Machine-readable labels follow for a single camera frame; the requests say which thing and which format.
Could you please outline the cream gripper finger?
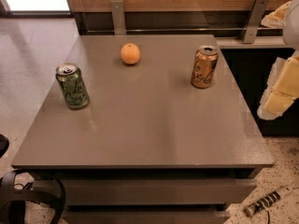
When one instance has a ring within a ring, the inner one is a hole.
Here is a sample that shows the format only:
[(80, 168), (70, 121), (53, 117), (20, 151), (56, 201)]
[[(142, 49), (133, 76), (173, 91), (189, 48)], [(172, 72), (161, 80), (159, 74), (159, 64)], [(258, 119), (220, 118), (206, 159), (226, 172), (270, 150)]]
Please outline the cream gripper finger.
[(263, 92), (257, 115), (260, 119), (281, 117), (299, 98), (299, 57), (277, 58), (272, 65), (267, 87)]
[(261, 20), (261, 25), (276, 29), (286, 28), (288, 26), (287, 15), (290, 4), (291, 2), (287, 2), (268, 15), (265, 15)]

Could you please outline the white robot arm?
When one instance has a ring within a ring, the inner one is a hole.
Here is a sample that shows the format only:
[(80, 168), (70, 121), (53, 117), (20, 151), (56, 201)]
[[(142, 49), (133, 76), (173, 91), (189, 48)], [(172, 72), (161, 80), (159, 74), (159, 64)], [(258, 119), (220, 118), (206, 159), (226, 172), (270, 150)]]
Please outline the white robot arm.
[(258, 117), (273, 120), (281, 117), (299, 98), (299, 0), (291, 0), (265, 15), (262, 25), (281, 28), (284, 43), (295, 50), (290, 58), (275, 60), (260, 100)]

